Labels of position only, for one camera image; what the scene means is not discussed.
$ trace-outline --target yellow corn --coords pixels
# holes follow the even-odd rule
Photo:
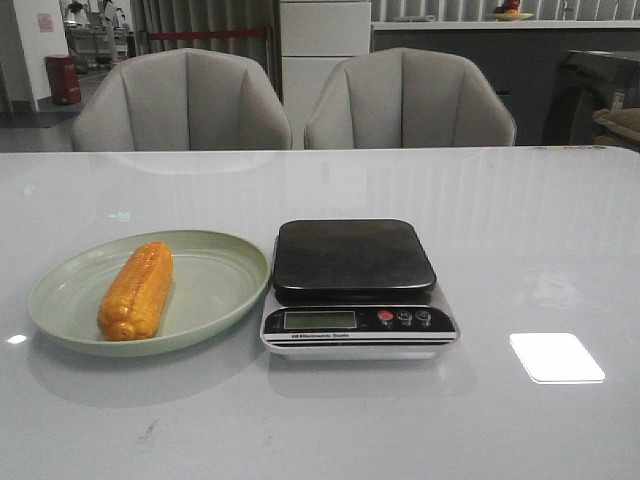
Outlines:
[[[173,257],[164,242],[139,247],[124,264],[98,310],[107,340],[141,340],[156,334],[173,276]]]

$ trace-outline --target white cabinet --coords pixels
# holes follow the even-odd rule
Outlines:
[[[280,2],[282,96],[294,148],[303,147],[304,126],[333,67],[369,53],[370,29],[369,2]]]

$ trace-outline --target scale display screen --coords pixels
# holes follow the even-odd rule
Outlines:
[[[287,330],[356,327],[353,311],[286,312],[284,315],[284,328]]]

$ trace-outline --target chair backrest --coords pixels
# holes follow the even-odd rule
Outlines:
[[[76,151],[291,148],[266,73],[248,58],[198,49],[115,67],[77,117]]]
[[[456,55],[393,48],[335,67],[305,128],[305,146],[513,145],[515,123],[480,69]]]

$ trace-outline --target wall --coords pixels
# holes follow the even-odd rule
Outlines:
[[[9,99],[28,101],[31,98],[29,76],[24,63],[22,45],[16,43],[20,34],[13,1],[0,0],[0,11],[2,12],[0,15],[0,62],[4,71],[7,93]]]
[[[58,0],[0,0],[0,62],[12,103],[37,111],[39,99],[51,96],[44,59],[68,54]],[[52,32],[41,32],[38,14],[51,15]]]

